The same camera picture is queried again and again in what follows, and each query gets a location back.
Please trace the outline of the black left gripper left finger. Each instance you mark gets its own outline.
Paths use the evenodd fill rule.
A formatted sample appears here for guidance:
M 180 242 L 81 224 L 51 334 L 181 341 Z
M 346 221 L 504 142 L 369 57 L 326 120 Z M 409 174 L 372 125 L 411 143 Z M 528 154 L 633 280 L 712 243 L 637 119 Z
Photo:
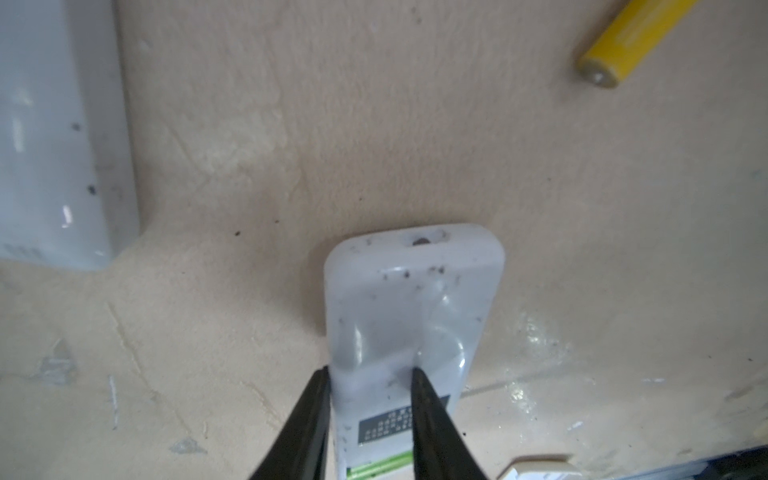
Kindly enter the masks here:
M 325 478 L 331 420 L 328 367 L 316 370 L 251 480 Z

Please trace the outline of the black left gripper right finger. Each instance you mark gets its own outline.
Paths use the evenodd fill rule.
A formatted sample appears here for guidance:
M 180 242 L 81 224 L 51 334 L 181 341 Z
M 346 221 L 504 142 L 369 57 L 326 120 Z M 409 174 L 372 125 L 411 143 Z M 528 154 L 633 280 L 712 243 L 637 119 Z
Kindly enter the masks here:
M 486 480 L 426 373 L 418 367 L 412 371 L 410 391 L 415 479 Z

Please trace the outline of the red and white remote control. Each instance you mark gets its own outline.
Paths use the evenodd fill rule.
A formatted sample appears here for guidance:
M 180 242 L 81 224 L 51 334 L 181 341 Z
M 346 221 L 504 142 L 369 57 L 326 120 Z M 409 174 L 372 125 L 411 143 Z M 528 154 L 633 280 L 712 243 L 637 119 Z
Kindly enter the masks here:
M 448 412 L 466 385 L 505 264 L 475 224 L 389 230 L 339 243 L 324 268 L 336 472 L 413 448 L 411 377 Z

